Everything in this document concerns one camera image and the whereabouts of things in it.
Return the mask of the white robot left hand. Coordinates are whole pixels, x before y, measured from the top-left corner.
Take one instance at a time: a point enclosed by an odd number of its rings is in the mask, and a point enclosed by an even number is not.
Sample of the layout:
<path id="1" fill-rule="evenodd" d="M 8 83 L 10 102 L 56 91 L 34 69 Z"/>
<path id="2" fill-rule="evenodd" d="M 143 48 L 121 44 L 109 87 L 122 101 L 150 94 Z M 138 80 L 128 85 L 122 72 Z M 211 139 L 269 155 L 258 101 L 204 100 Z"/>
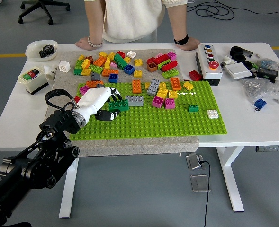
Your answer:
<path id="1" fill-rule="evenodd" d="M 80 127 L 84 127 L 91 116 L 97 120 L 112 121 L 120 113 L 119 110 L 113 112 L 101 110 L 106 102 L 117 99 L 122 100 L 119 91 L 112 87 L 100 87 L 89 89 L 77 103 L 78 107 L 72 111 L 74 118 Z"/>

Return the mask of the person's right hand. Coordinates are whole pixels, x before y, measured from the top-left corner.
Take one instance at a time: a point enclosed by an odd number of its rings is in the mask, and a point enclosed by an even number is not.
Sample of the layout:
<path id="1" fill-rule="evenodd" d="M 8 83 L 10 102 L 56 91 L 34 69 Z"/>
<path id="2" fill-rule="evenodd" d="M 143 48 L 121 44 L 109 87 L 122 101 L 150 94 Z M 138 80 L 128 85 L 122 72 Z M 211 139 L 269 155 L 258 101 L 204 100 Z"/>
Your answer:
<path id="1" fill-rule="evenodd" d="M 75 46 L 80 47 L 84 50 L 93 50 L 93 47 L 88 42 L 88 37 L 81 38 L 75 43 Z"/>

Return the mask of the person's left hand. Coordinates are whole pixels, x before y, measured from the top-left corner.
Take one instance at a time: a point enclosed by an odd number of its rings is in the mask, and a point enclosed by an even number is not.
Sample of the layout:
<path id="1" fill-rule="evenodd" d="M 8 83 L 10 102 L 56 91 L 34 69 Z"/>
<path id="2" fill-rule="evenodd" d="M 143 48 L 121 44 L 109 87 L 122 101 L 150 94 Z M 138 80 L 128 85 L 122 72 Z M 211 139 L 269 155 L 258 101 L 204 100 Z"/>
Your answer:
<path id="1" fill-rule="evenodd" d="M 198 39 L 190 37 L 186 44 L 178 45 L 177 47 L 179 47 L 181 50 L 184 50 L 184 51 L 192 51 L 192 50 L 197 49 L 199 44 L 201 44 L 201 43 Z"/>

